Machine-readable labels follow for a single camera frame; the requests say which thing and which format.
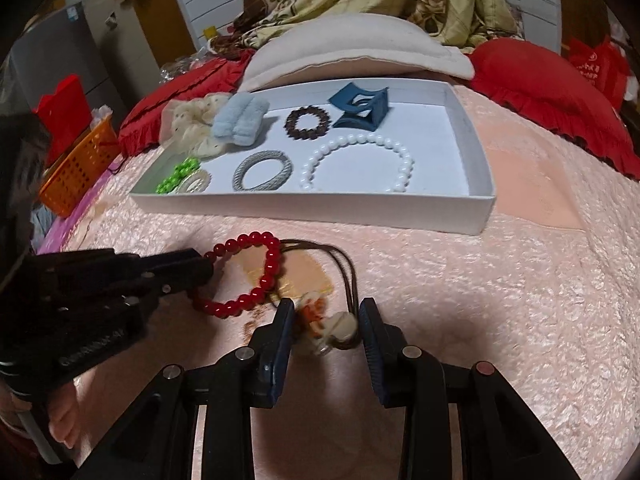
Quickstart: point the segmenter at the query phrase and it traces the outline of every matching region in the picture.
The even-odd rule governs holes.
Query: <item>white pillow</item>
[[[256,52],[239,91],[417,70],[472,79],[474,68],[407,20],[382,14],[333,14],[300,23]]]

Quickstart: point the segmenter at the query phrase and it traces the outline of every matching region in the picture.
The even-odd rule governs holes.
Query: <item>pink bedspread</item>
[[[338,245],[356,264],[361,297],[373,296],[384,319],[401,327],[408,341],[452,364],[493,362],[581,478],[613,479],[640,440],[640,187],[486,98],[465,88],[458,93],[488,153],[511,153],[538,168],[543,176],[532,180],[539,182],[532,189],[557,184],[551,186],[554,198],[551,191],[537,199],[530,199],[535,193],[520,197],[525,205],[538,200],[529,210],[550,211],[555,220],[547,224],[555,228],[540,225],[544,218],[517,218],[514,212],[527,208],[514,209],[513,201],[494,211],[478,237],[146,214],[127,191],[156,156],[147,153],[110,179],[66,248],[206,251],[253,230]],[[497,181],[502,200],[510,192]],[[560,221],[554,211],[562,208]],[[584,229],[557,228],[575,227],[572,211]],[[318,259],[337,285],[330,311],[343,309],[340,279],[328,261]],[[224,301],[247,287],[231,261],[216,298]],[[252,327],[271,315],[262,308],[218,320],[194,312],[184,295],[162,300],[148,339],[78,381],[86,424],[79,459],[163,365],[211,364],[247,342]],[[323,358],[294,355],[277,407],[255,410],[252,417],[258,480],[397,476],[403,412],[377,404],[362,348]]]

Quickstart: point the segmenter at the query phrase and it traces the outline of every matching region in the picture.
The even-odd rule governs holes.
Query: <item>silver screw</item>
[[[241,361],[246,361],[247,359],[251,359],[255,355],[254,349],[249,348],[248,346],[243,346],[236,350],[236,357]]]
[[[162,370],[162,376],[165,379],[175,379],[181,373],[182,373],[182,370],[180,370],[180,367],[178,365],[168,365],[168,366],[165,366],[164,369]]]
[[[404,357],[408,357],[409,359],[417,359],[422,355],[422,350],[420,350],[417,346],[409,345],[405,346],[402,349],[402,355]]]
[[[495,367],[488,361],[480,361],[477,365],[476,365],[476,370],[478,370],[478,373],[481,373],[482,375],[493,375],[495,372]]]

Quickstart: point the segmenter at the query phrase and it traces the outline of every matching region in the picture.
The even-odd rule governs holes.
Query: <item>white tray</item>
[[[389,112],[376,134],[404,144],[414,158],[405,193],[389,193],[398,174],[399,157],[374,144],[356,144],[332,152],[320,162],[315,190],[300,186],[302,166],[322,144],[338,136],[362,133],[330,128],[316,140],[287,136],[284,121],[301,106],[317,105],[332,124],[342,112],[328,99],[348,82],[366,90],[388,87]],[[131,195],[147,212],[251,216],[344,222],[443,232],[479,234],[495,201],[494,182],[476,130],[452,87],[443,82],[402,78],[318,81],[255,92],[270,102],[257,143],[234,147],[202,163],[212,182],[202,193],[158,195],[158,183],[185,159],[169,146],[133,187]],[[303,116],[299,128],[318,120]],[[275,191],[234,192],[232,177],[251,153],[281,150],[293,163],[293,174]],[[251,168],[244,186],[269,180],[280,171],[274,160]]]

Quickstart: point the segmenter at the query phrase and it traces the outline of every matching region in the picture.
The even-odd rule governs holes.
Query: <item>white pearl necklace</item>
[[[387,189],[386,192],[404,193],[406,191],[406,186],[409,184],[409,178],[411,177],[411,172],[414,167],[414,160],[411,158],[409,150],[400,142],[385,139],[385,137],[381,135],[377,136],[374,133],[340,136],[337,139],[332,139],[328,143],[320,146],[320,148],[314,151],[314,154],[309,157],[307,163],[302,167],[302,177],[300,179],[300,186],[302,189],[310,191],[314,188],[312,180],[314,179],[316,168],[320,164],[320,161],[329,155],[329,153],[339,150],[345,146],[367,143],[383,146],[388,150],[394,150],[394,152],[400,155],[401,163],[398,171],[398,177],[396,178],[394,186]]]

